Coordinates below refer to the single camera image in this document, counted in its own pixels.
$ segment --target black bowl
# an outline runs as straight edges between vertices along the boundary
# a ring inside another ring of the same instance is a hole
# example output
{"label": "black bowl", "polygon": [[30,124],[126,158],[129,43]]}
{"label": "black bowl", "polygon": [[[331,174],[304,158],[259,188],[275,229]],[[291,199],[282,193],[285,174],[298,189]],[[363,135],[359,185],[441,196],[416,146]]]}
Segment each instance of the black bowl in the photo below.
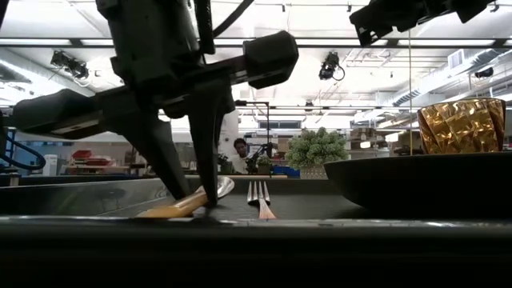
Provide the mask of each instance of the black bowl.
{"label": "black bowl", "polygon": [[511,152],[372,158],[325,164],[343,196],[396,214],[512,217]]}

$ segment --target gold glass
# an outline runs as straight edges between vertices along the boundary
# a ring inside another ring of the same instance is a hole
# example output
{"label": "gold glass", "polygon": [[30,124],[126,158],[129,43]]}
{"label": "gold glass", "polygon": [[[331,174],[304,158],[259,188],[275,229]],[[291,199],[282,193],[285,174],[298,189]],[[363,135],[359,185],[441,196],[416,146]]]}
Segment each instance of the gold glass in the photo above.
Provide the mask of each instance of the gold glass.
{"label": "gold glass", "polygon": [[499,152],[505,136],[506,103],[495,98],[444,102],[418,111],[426,154]]}

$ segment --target green plant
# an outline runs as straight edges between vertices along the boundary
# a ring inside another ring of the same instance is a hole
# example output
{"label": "green plant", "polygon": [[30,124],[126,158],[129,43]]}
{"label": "green plant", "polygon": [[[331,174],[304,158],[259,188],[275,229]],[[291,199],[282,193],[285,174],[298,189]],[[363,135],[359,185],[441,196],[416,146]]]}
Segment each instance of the green plant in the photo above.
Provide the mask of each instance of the green plant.
{"label": "green plant", "polygon": [[290,167],[311,168],[327,162],[346,160],[345,139],[338,132],[327,133],[321,127],[318,132],[302,130],[301,136],[290,140],[290,150],[286,153]]}
{"label": "green plant", "polygon": [[256,164],[258,164],[258,166],[271,166],[272,161],[269,159],[268,156],[262,155],[258,158],[258,160],[256,161]]}

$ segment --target man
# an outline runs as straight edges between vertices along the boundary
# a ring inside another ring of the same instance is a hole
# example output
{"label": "man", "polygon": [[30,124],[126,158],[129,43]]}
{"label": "man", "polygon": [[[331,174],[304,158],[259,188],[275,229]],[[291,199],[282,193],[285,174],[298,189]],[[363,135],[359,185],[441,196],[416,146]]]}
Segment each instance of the man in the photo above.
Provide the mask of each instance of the man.
{"label": "man", "polygon": [[247,143],[244,139],[238,138],[234,140],[234,148],[237,151],[236,155],[230,157],[229,161],[233,165],[233,170],[239,174],[248,174],[247,171]]}

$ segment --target fork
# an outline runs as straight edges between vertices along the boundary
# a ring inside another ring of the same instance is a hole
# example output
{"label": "fork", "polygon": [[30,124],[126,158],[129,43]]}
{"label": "fork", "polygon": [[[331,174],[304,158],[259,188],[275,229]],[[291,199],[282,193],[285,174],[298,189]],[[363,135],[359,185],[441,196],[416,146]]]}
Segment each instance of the fork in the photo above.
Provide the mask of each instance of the fork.
{"label": "fork", "polygon": [[275,215],[269,208],[270,196],[269,190],[266,188],[266,182],[249,182],[249,191],[247,192],[247,204],[259,205],[259,218],[260,219],[276,219]]}

